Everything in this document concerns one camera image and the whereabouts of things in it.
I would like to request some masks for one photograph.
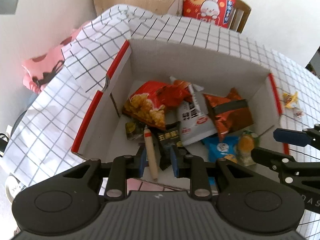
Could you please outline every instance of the white snack package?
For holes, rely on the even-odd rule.
[[[199,104],[199,100],[204,102],[204,97],[197,92],[204,88],[190,84],[188,89],[192,95],[192,103],[183,101],[177,109],[177,119],[180,121],[180,138],[183,146],[217,133],[212,120],[206,115],[205,103],[202,104],[203,107],[200,107]]]

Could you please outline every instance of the pink cloth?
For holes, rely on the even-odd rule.
[[[22,66],[27,71],[22,83],[33,92],[40,94],[45,86],[54,78],[54,76],[62,69],[64,57],[61,48],[73,41],[81,31],[82,27],[88,22],[85,22],[79,29],[73,30],[73,33],[63,40],[55,48],[39,57],[27,59],[22,62]]]

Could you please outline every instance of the white logo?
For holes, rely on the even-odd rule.
[[[156,197],[157,199],[159,199],[159,198],[162,198],[163,195],[159,193],[159,194],[155,195],[155,197]]]
[[[229,145],[226,143],[218,143],[217,150],[219,152],[227,152],[229,150]]]

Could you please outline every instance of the black snack package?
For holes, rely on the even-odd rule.
[[[171,165],[170,147],[172,147],[172,145],[176,145],[178,147],[180,154],[190,154],[188,150],[182,145],[179,136],[179,123],[180,122],[167,124],[165,126],[165,131],[162,131],[155,127],[150,127],[151,132],[155,135],[158,141],[159,151],[161,155],[159,167],[163,171]]]

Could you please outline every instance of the gray ribbed surface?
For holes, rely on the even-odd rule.
[[[15,240],[44,240],[27,232]],[[195,201],[186,192],[133,191],[122,202],[105,206],[101,215],[86,228],[51,240],[246,240],[303,239],[298,233],[281,236],[254,236],[229,226],[209,202]]]

